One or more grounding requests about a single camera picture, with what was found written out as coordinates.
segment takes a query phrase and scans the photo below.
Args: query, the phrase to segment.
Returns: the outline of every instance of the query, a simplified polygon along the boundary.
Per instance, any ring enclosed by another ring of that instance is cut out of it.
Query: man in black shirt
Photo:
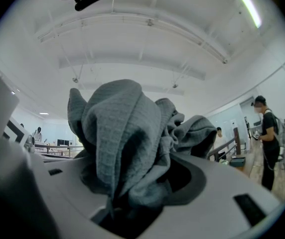
[[[274,181],[274,166],[280,154],[279,142],[274,135],[279,132],[278,124],[263,96],[258,96],[253,105],[256,113],[263,114],[262,134],[258,138],[262,140],[264,151],[262,185],[271,190]]]

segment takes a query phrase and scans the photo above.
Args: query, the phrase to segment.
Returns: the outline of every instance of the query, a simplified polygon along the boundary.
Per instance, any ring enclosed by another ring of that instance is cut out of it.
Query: ceiling light
[[[252,1],[251,0],[242,0],[242,1],[249,10],[249,13],[251,14],[251,17],[254,21],[254,24],[256,25],[257,28],[259,28],[262,24],[262,21]]]

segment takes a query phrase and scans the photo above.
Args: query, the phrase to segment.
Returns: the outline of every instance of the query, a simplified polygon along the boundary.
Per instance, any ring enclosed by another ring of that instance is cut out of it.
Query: person
[[[226,137],[222,135],[221,127],[217,127],[217,136],[216,136],[216,140],[215,140],[215,142],[213,144],[213,149],[216,149],[216,148],[226,144],[227,142],[228,141],[227,141]],[[223,149],[219,150],[219,152],[218,152],[219,158],[226,153],[227,149],[229,149],[229,146],[228,146],[228,148],[224,147]],[[226,160],[227,159],[227,155],[222,157],[222,159]]]
[[[262,185],[272,190],[274,181],[274,166],[280,154],[279,142],[275,137],[275,133],[279,132],[278,124],[272,111],[268,108],[266,99],[263,96],[258,96],[255,99],[254,110],[256,113],[263,114],[262,134],[255,137],[257,140],[262,140],[263,143],[263,175]]]
[[[32,135],[35,141],[42,141],[41,127],[39,126],[37,130]]]
[[[250,135],[250,124],[249,122],[247,121],[247,117],[244,117],[244,120],[246,121],[246,126],[247,126],[247,130],[248,130],[248,135],[249,135],[249,139],[251,139],[251,135]]]

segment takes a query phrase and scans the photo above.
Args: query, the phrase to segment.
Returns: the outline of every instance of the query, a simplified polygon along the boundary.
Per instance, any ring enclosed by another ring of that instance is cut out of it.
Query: black pants
[[[222,155],[224,155],[224,154],[225,154],[225,152],[219,153],[219,158],[220,158]],[[222,157],[221,159],[226,160],[226,159],[227,159],[227,155],[225,155],[225,156]]]
[[[274,181],[274,166],[280,154],[280,147],[264,152],[262,185],[271,191]]]

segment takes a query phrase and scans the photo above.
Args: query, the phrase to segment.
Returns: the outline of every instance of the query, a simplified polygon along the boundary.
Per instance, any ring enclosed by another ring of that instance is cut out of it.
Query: black cap
[[[266,99],[263,96],[257,96],[254,103],[251,103],[251,106],[255,106],[256,103],[262,103],[263,105],[267,104]]]

